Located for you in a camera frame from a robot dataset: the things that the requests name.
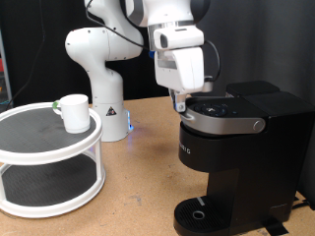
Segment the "white mug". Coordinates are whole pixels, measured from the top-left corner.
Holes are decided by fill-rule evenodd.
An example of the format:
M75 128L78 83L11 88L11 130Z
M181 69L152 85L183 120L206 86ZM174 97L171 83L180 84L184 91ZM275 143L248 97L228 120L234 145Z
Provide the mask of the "white mug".
M62 97L52 104L53 111L63 119L70 134L84 133L90 128L89 98L82 94Z

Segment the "drip tray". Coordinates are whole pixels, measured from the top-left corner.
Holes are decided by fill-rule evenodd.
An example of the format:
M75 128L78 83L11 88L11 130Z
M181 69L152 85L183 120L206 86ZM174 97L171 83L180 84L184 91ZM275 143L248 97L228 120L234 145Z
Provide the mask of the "drip tray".
M175 210L174 227L181 236L227 236L228 226L208 197L191 199Z
M23 207L48 207L86 192L96 182L96 165L90 157L80 154L44 165L12 165L2 179L8 202Z

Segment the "warning label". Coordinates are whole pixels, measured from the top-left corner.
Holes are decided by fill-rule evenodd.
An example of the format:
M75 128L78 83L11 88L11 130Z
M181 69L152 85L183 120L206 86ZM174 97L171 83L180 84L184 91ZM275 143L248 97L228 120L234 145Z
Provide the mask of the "warning label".
M117 115L116 111L110 106L106 116Z

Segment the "metal trim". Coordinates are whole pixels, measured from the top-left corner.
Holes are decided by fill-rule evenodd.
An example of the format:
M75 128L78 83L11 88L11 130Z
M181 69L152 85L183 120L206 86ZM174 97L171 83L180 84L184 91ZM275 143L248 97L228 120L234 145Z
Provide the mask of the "metal trim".
M259 134L266 128L263 118L224 118L199 114L189 108L181 114L182 122L197 131L212 135Z
M12 92L11 92L11 86L10 86L10 81L9 81L9 73L8 73L8 66L7 66L7 60L6 60L6 53L4 50L1 30L0 30L0 52L1 52L1 57L2 57L2 64L3 64L3 69L4 69L4 80L6 82L8 98L9 98L9 100L11 100L12 99Z

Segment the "black cable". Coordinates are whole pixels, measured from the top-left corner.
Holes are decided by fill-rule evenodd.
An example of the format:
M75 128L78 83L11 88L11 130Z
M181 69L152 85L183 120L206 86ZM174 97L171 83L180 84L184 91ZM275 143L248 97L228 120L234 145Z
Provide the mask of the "black cable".
M215 46L211 41L205 40L205 43L210 44L210 45L212 46L212 48L215 50L216 54L217 54L218 71L217 71L216 76L215 76L214 78L210 79L210 82L215 82L215 81L219 78L219 76L220 76L220 74L221 74L221 57L220 57L220 54L219 54L219 52L218 52L216 46Z
M135 42L135 41L129 39L128 37L125 37L124 35L120 34L119 32L115 31L114 29L111 29L111 28L107 27L105 24L100 23L100 22L98 22L98 21L92 19L92 18L89 16L89 8L90 8L92 2L93 2L93 0L91 0L91 1L89 2L89 4L87 5L87 8L86 8L86 15L87 15L87 18L88 18L91 22L96 23L96 24L98 24L99 26L102 26L102 27L104 27L104 28L107 28L108 30L110 30L110 31L112 31L112 32L114 32L114 33L116 33L118 36L124 38L125 40L131 42L132 44L135 44L135 45L137 45L137 46L139 46L139 47L142 47L142 48L144 48L144 49L150 51L150 48L148 48L148 47L146 47L146 46L144 46L144 45L141 45L141 44L139 44L139 43L137 43L137 42Z
M301 207L309 207L309 203L302 203L302 204L294 205L292 209L297 209Z
M10 100L9 104L7 105L7 108L6 108L6 111L9 109L12 101L14 101L14 99L17 98L17 96L29 85L29 83L31 82L32 80L32 74L33 74L33 71L34 71L34 68L35 68L35 65L36 65L36 62L37 62L37 59L39 57L39 54L41 52L41 49L43 47L43 44L45 42L45 38L46 38L46 33L45 33L45 28L44 28L44 24L43 24L43 17L42 17L42 8L41 8L41 0L39 0L39 8L40 8L40 18L41 18L41 30L42 30L42 42L41 42L41 45L37 51L37 54L36 54L36 57L32 63L32 67L31 67L31 73L30 73L30 76L29 76L29 79L27 81L27 83L14 95L14 97L12 97L12 99Z

